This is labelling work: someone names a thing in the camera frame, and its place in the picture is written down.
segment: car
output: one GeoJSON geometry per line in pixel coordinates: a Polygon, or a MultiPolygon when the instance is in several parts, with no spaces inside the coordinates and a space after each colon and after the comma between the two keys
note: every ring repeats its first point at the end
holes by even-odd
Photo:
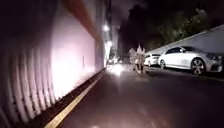
{"type": "Polygon", "coordinates": [[[164,52],[158,63],[161,68],[171,67],[192,70],[194,74],[221,72],[222,56],[206,53],[191,46],[175,47],[164,52]]]}
{"type": "Polygon", "coordinates": [[[148,54],[145,56],[144,65],[152,66],[152,65],[158,65],[158,59],[160,54],[148,54]]]}

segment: car window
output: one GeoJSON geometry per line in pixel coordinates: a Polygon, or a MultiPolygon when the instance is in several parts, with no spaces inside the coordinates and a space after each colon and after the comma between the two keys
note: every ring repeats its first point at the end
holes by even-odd
{"type": "Polygon", "coordinates": [[[160,56],[160,54],[152,54],[152,56],[160,56]]]}
{"type": "Polygon", "coordinates": [[[189,52],[203,52],[201,49],[190,47],[190,46],[182,46],[186,51],[189,52]]]}
{"type": "Polygon", "coordinates": [[[180,53],[181,48],[172,48],[168,50],[165,54],[171,54],[171,53],[180,53]]]}
{"type": "Polygon", "coordinates": [[[181,49],[181,48],[174,48],[174,49],[172,50],[172,53],[180,53],[180,49],[181,49]]]}
{"type": "Polygon", "coordinates": [[[168,50],[165,54],[170,54],[172,53],[172,49],[168,50]]]}
{"type": "Polygon", "coordinates": [[[145,56],[145,58],[149,58],[149,57],[150,57],[150,55],[146,55],[146,56],[145,56]]]}

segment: street light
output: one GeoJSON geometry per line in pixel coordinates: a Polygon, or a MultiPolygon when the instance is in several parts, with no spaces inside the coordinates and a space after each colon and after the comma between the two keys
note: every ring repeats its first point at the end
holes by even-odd
{"type": "Polygon", "coordinates": [[[110,28],[107,24],[103,25],[103,31],[105,31],[105,32],[110,31],[110,28]]]}

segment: person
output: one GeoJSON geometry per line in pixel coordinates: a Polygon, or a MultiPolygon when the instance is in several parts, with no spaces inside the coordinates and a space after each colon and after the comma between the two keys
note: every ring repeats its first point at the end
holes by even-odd
{"type": "Polygon", "coordinates": [[[137,52],[132,48],[129,50],[130,62],[132,69],[142,74],[144,72],[144,54],[145,49],[142,50],[141,46],[138,46],[137,52]]]}

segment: yellow road line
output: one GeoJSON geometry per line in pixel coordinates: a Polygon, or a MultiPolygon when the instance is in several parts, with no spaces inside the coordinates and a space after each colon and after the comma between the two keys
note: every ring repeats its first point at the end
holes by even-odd
{"type": "Polygon", "coordinates": [[[44,128],[56,128],[64,118],[78,105],[84,96],[93,88],[103,75],[100,75],[88,88],[86,88],[79,96],[77,96],[66,108],[56,115],[44,128]]]}

